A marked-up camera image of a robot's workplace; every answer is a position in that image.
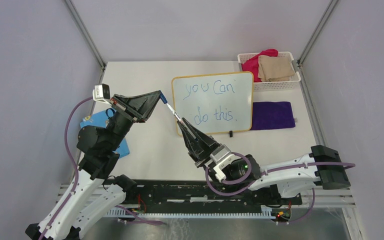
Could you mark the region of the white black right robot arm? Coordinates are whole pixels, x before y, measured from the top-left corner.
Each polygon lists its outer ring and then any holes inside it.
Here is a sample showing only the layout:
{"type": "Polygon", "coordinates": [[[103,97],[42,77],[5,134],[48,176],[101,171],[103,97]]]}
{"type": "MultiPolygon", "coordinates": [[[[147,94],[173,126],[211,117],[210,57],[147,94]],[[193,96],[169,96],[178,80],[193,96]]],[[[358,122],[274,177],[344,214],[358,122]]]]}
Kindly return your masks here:
{"type": "Polygon", "coordinates": [[[320,183],[324,190],[350,187],[346,170],[354,163],[343,162],[339,153],[324,145],[311,147],[311,152],[292,160],[260,166],[251,154],[241,154],[217,142],[211,135],[177,117],[188,155],[197,168],[205,171],[208,187],[217,195],[233,197],[245,191],[269,189],[269,199],[282,204],[302,191],[320,183]]]}

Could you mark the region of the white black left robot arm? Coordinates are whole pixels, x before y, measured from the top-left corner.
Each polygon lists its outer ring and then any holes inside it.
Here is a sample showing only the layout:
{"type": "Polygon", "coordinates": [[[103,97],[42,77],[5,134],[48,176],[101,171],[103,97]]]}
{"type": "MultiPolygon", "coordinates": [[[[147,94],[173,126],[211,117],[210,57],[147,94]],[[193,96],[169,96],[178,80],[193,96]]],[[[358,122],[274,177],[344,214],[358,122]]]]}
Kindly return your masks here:
{"type": "Polygon", "coordinates": [[[116,151],[135,123],[145,123],[158,101],[166,103],[160,90],[137,96],[109,95],[94,90],[93,100],[110,104],[113,112],[105,127],[85,125],[78,132],[77,149],[84,156],[74,163],[74,177],[52,211],[25,230],[31,240],[79,240],[109,210],[137,198],[137,183],[122,174],[91,204],[88,199],[110,176],[120,154],[116,151]]]}

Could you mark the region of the blue marker cap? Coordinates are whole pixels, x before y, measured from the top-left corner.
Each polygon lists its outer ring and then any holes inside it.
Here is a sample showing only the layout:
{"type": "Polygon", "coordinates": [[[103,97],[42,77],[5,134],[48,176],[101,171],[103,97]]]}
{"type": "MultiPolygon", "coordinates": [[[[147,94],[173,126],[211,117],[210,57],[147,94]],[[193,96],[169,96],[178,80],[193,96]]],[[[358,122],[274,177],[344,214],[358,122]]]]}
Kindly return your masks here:
{"type": "Polygon", "coordinates": [[[167,101],[167,99],[166,99],[166,97],[165,97],[165,95],[161,92],[160,93],[160,99],[161,99],[161,101],[164,103],[164,104],[167,104],[168,103],[168,101],[167,101]]]}

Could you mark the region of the yellow framed whiteboard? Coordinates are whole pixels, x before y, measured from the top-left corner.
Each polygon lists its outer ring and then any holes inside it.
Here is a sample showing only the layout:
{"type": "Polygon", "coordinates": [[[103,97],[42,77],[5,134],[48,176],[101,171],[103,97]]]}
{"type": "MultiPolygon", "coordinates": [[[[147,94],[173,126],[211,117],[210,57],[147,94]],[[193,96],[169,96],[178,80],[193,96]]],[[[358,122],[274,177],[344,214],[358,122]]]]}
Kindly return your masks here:
{"type": "Polygon", "coordinates": [[[177,115],[206,134],[251,129],[254,76],[249,71],[178,76],[171,81],[177,115]]]}

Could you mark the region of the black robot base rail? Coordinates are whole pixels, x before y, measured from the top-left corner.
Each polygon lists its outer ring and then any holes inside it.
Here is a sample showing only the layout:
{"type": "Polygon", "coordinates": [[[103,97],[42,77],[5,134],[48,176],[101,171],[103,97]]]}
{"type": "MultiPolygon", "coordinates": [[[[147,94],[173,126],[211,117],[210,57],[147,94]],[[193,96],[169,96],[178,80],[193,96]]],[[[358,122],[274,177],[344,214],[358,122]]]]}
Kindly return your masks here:
{"type": "Polygon", "coordinates": [[[205,181],[136,180],[124,206],[140,207],[147,214],[257,214],[264,207],[298,206],[300,194],[282,198],[274,186],[246,190],[236,196],[213,192],[205,181]]]}

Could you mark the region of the blue white marker pen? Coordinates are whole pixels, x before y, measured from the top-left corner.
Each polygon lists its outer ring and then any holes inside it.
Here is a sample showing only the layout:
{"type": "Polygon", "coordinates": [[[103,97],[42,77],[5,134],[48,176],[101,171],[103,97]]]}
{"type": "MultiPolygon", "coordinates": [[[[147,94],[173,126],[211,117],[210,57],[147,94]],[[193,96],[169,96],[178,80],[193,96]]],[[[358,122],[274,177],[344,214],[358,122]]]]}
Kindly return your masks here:
{"type": "Polygon", "coordinates": [[[168,109],[171,111],[171,113],[172,113],[173,116],[175,117],[176,121],[178,121],[178,122],[180,122],[180,123],[183,123],[182,118],[177,114],[177,112],[174,110],[174,108],[173,108],[170,104],[168,104],[168,103],[166,103],[165,105],[166,105],[166,106],[168,107],[168,109]]]}

